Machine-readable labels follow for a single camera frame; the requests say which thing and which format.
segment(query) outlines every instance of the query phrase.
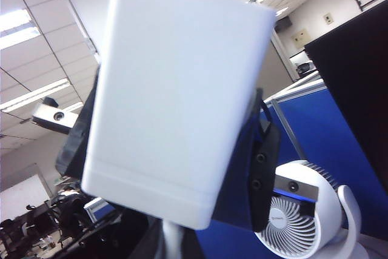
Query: white fan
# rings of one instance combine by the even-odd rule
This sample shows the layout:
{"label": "white fan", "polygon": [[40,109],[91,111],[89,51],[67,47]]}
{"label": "white fan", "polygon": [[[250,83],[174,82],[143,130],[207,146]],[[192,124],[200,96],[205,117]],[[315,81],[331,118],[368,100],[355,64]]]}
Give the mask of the white fan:
{"label": "white fan", "polygon": [[[337,187],[327,172],[307,161],[278,166],[276,175],[290,181],[290,194],[296,191],[298,183],[316,186],[318,199],[313,215],[308,216],[301,213],[295,197],[289,198],[287,194],[274,196],[268,225],[256,233],[268,249],[287,259],[369,258],[365,248],[357,242],[361,213],[348,186]],[[344,214],[349,225],[347,233],[341,228]]]}

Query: blue cubicle partition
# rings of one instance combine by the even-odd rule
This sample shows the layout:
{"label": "blue cubicle partition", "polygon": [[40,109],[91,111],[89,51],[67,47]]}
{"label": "blue cubicle partition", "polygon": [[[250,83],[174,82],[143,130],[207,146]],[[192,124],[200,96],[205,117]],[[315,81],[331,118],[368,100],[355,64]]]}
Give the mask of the blue cubicle partition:
{"label": "blue cubicle partition", "polygon": [[[309,161],[353,190],[363,217],[361,232],[388,240],[388,196],[329,91],[324,89],[279,105]],[[279,164],[297,160],[280,120],[273,109],[270,111],[282,130]],[[208,259],[280,258],[265,248],[253,232],[218,221],[212,221],[197,235]]]}

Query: wall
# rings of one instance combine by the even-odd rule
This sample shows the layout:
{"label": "wall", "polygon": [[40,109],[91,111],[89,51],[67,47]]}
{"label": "wall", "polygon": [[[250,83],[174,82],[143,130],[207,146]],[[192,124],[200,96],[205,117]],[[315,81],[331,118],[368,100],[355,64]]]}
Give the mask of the wall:
{"label": "wall", "polygon": [[[323,18],[326,13],[331,13],[333,17],[333,22],[329,25]],[[292,35],[296,32],[306,29],[314,40],[360,13],[361,10],[355,0],[308,0],[291,12],[289,17],[292,26],[278,33],[278,36],[289,56],[292,56],[302,50],[297,49],[292,41]]]}
{"label": "wall", "polygon": [[14,218],[26,213],[26,206],[40,206],[49,199],[41,180],[34,175],[0,192],[0,221]]}
{"label": "wall", "polygon": [[54,180],[60,177],[55,169],[55,160],[66,137],[66,135],[52,132],[2,156],[1,190],[11,187],[15,182],[20,182],[13,183],[12,180],[5,179],[6,177],[12,177],[27,166],[36,163],[51,192],[54,192]]}
{"label": "wall", "polygon": [[265,99],[291,84],[291,77],[274,45],[270,42],[256,86],[263,89],[263,98]]}

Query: speaker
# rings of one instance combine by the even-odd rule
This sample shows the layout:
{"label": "speaker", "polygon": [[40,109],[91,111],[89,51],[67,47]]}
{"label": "speaker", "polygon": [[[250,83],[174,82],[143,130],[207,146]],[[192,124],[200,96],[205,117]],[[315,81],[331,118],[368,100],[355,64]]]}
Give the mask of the speaker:
{"label": "speaker", "polygon": [[277,33],[289,28],[292,25],[291,19],[286,16],[285,18],[279,19],[275,24],[275,31]]}

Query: screw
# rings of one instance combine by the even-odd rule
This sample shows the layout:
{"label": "screw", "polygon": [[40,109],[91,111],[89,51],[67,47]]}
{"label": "screw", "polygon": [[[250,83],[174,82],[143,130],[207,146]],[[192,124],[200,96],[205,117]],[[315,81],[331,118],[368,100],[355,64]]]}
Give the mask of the screw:
{"label": "screw", "polygon": [[259,179],[255,179],[252,181],[252,188],[254,190],[259,190],[261,188],[261,182]]}
{"label": "screw", "polygon": [[259,163],[263,163],[265,160],[266,160],[266,156],[263,153],[259,153],[256,156],[256,161],[259,162]]}
{"label": "screw", "polygon": [[291,192],[297,192],[299,189],[298,183],[296,183],[295,181],[289,182],[289,189],[291,190]]}
{"label": "screw", "polygon": [[55,114],[54,114],[54,119],[56,120],[56,121],[60,121],[61,119],[63,119],[65,117],[65,114],[63,113],[63,112],[56,112]]}

